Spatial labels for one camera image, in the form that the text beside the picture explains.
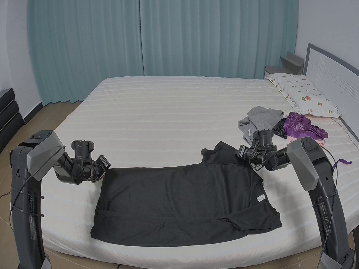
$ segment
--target bed headboard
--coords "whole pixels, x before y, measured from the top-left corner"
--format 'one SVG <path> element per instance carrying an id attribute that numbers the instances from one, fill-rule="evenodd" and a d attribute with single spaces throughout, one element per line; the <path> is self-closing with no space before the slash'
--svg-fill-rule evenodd
<path id="1" fill-rule="evenodd" d="M 308 44 L 303 74 L 337 106 L 342 122 L 359 141 L 359 70 Z"/>

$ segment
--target robotic arm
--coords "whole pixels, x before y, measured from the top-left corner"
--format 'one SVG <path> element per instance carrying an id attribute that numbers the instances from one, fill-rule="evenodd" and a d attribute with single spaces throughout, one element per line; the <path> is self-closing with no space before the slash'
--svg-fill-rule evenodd
<path id="1" fill-rule="evenodd" d="M 91 141 L 73 141 L 69 158 L 54 131 L 40 131 L 11 151 L 11 213 L 20 264 L 18 269 L 51 269 L 41 231 L 41 179 L 50 168 L 61 182 L 80 184 L 101 180 L 110 163 L 104 156 L 91 159 Z"/>
<path id="2" fill-rule="evenodd" d="M 284 149 L 272 144 L 273 131 L 261 130 L 253 134 L 250 148 L 241 145 L 236 155 L 248 161 L 254 169 L 265 167 L 272 171 L 289 163 L 312 200 L 317 218 L 323 253 L 322 269 L 350 269 L 354 264 L 354 250 L 349 248 L 348 233 L 336 184 L 333 167 L 320 145 L 311 137 L 298 139 Z"/>

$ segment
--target pile of clothes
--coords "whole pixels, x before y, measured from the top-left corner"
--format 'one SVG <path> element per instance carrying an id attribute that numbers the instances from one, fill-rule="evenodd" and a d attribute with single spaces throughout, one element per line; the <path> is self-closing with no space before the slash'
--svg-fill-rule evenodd
<path id="1" fill-rule="evenodd" d="M 312 125 L 310 119 L 298 113 L 291 112 L 283 118 L 284 113 L 281 110 L 256 106 L 247 114 L 247 117 L 238 122 L 238 128 L 249 144 L 252 144 L 253 133 L 261 129 L 272 129 L 277 136 L 290 142 L 302 137 L 311 137 L 321 146 L 324 146 L 324 139 L 328 137 L 324 129 Z"/>

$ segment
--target tile floor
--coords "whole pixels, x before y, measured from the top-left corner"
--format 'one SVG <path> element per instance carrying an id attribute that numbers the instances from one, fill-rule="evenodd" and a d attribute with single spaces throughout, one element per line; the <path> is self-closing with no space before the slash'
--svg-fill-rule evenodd
<path id="1" fill-rule="evenodd" d="M 42 108 L 28 124 L 24 125 L 12 138 L 0 153 L 0 195 L 10 191 L 11 169 L 9 154 L 15 146 L 28 138 L 33 133 L 42 129 L 56 129 L 58 125 L 76 108 L 80 102 L 71 104 L 56 103 Z M 9 222 L 10 195 L 0 199 L 0 269 L 15 269 L 19 259 L 16 252 L 13 233 Z M 348 235 L 349 244 L 354 248 L 352 233 Z M 246 267 L 248 269 L 312 269 L 316 268 L 319 260 L 321 247 L 314 248 L 299 254 L 274 260 L 260 265 Z M 116 269 L 118 264 L 99 262 L 88 258 L 67 255 L 46 249 L 53 269 Z M 122 269 L 136 269 L 127 265 L 121 265 Z"/>

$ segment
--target black t-shirt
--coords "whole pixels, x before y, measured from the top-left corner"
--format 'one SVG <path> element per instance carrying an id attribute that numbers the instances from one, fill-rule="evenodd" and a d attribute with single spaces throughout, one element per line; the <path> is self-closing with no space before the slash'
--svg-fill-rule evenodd
<path id="1" fill-rule="evenodd" d="M 92 238 L 170 247 L 230 241 L 281 227 L 263 180 L 219 142 L 200 164 L 111 168 L 102 182 Z"/>

